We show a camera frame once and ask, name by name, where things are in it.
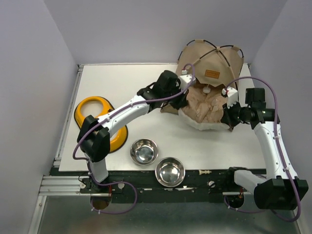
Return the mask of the white fluffy pet cushion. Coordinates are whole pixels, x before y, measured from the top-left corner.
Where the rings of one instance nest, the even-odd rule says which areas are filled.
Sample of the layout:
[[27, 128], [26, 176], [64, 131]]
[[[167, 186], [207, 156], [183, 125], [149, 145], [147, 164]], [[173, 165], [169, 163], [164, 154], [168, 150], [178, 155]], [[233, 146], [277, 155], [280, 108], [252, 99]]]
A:
[[227, 99], [221, 95], [225, 86], [210, 85], [209, 94], [203, 93], [205, 86], [197, 82], [188, 89], [188, 105], [179, 109], [178, 116], [197, 130], [228, 130], [229, 127], [220, 122], [223, 116], [223, 105], [227, 102]]

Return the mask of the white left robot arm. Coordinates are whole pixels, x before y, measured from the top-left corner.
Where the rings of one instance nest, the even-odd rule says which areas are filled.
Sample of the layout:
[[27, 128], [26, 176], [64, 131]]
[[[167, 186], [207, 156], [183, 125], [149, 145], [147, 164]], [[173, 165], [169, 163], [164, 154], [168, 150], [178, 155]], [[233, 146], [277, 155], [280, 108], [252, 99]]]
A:
[[166, 104], [176, 109], [186, 106], [188, 88], [194, 81], [194, 75], [186, 70], [180, 76], [165, 70], [157, 81], [140, 89], [126, 104], [105, 115], [89, 115], [84, 119], [74, 150], [81, 149], [85, 154], [84, 160], [93, 178], [91, 186], [96, 192], [102, 193], [108, 187], [105, 158], [112, 148], [111, 137], [134, 119]]

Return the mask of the black tent pole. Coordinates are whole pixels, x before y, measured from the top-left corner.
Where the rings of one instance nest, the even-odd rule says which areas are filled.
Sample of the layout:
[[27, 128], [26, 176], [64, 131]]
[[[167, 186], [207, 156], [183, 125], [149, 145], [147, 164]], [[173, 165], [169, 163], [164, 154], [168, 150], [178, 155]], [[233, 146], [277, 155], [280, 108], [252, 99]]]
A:
[[230, 67], [231, 51], [233, 45], [216, 46], [212, 42], [205, 39], [194, 39], [188, 42], [180, 52], [177, 63], [184, 65], [185, 63], [199, 64], [201, 61], [220, 61]]
[[238, 47], [233, 47], [230, 58], [231, 66], [228, 67], [220, 61], [201, 61], [194, 65], [195, 76], [201, 84], [217, 87], [221, 84], [228, 85], [238, 78], [244, 63], [244, 58], [239, 53]]

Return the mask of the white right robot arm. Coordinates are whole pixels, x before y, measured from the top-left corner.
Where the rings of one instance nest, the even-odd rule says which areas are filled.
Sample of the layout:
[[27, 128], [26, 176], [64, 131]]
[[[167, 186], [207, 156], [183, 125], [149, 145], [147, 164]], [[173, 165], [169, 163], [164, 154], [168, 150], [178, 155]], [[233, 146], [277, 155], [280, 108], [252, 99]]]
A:
[[238, 101], [238, 91], [232, 87], [221, 92], [227, 98], [223, 107], [222, 123], [233, 129], [238, 124], [249, 124], [254, 131], [264, 157], [266, 176], [260, 177], [243, 167], [230, 167], [224, 179], [225, 187], [235, 191], [243, 187], [253, 194], [255, 204], [262, 210], [294, 210], [307, 193], [306, 180], [299, 179], [288, 158], [279, 117], [266, 107], [263, 88], [246, 89], [245, 103]]

